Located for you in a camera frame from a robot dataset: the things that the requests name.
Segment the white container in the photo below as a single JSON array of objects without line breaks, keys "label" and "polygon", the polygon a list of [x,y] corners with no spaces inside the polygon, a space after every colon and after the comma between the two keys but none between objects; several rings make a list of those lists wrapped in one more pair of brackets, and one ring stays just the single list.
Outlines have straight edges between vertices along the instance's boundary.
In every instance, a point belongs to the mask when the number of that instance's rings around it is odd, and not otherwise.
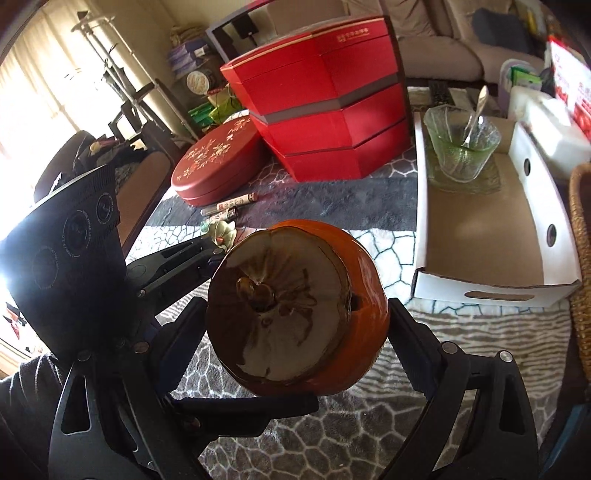
[{"label": "white container", "polygon": [[501,190],[443,192],[428,184],[423,123],[415,114],[418,205],[413,296],[457,303],[547,307],[581,284],[569,218],[522,125],[492,119]]},{"label": "white container", "polygon": [[508,118],[526,125],[555,179],[568,180],[577,165],[591,160],[591,144],[561,100],[513,87]]}]

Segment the couch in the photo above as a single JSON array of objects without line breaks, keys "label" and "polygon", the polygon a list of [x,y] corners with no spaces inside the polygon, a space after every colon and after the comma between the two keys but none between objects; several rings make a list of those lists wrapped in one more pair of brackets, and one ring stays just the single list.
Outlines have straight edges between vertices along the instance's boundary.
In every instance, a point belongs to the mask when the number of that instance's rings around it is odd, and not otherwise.
[{"label": "couch", "polygon": [[[484,45],[470,32],[474,10],[486,6],[498,13],[509,13],[513,7],[511,0],[384,0],[384,3],[397,33],[407,78],[498,83],[505,60],[525,60],[538,70],[544,66],[538,57]],[[340,0],[276,0],[267,6],[267,11],[278,35],[342,14],[370,15],[380,11],[378,0],[354,0],[346,8],[338,4]]]}]

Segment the curtain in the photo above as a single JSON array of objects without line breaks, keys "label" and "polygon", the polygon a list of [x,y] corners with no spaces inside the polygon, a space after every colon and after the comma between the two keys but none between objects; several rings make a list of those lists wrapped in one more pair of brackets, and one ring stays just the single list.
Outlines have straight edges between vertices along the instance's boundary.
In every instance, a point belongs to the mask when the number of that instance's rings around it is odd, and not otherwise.
[{"label": "curtain", "polygon": [[109,134],[122,101],[81,33],[71,33],[85,0],[50,0],[0,66],[0,238],[33,203],[34,186],[77,131]]}]

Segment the screw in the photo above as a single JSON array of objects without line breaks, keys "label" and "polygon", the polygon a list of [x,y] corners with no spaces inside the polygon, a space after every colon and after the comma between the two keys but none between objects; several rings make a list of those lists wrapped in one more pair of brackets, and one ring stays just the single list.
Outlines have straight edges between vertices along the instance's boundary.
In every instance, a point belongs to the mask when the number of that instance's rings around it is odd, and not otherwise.
[{"label": "screw", "polygon": [[449,353],[450,355],[457,353],[457,345],[453,342],[445,342],[441,348],[443,348],[445,353]]},{"label": "screw", "polygon": [[184,419],[183,428],[188,433],[194,433],[201,428],[201,422],[195,417],[186,417]]},{"label": "screw", "polygon": [[150,344],[148,342],[138,342],[134,345],[135,353],[146,353],[149,349]]},{"label": "screw", "polygon": [[499,353],[499,356],[501,357],[501,360],[507,362],[508,364],[510,364],[513,361],[513,355],[511,355],[506,350],[503,350],[501,353]]},{"label": "screw", "polygon": [[81,352],[78,352],[78,361],[79,362],[86,362],[88,359],[90,359],[90,351],[89,350],[82,350]]}]

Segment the red tiered box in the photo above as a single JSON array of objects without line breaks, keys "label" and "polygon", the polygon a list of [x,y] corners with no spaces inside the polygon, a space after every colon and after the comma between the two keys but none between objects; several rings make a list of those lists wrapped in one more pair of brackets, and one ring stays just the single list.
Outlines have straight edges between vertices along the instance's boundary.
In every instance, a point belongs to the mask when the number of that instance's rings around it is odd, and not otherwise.
[{"label": "red tiered box", "polygon": [[350,148],[366,142],[406,117],[397,83],[346,108],[266,124],[252,121],[263,138],[283,155]]},{"label": "red tiered box", "polygon": [[411,146],[408,122],[393,127],[354,148],[283,155],[269,144],[296,181],[362,179]]},{"label": "red tiered box", "polygon": [[347,95],[395,74],[383,17],[329,21],[256,48],[224,65],[242,104],[258,116]]},{"label": "red tiered box", "polygon": [[384,17],[313,25],[222,67],[297,181],[360,179],[410,147],[398,45]]}]

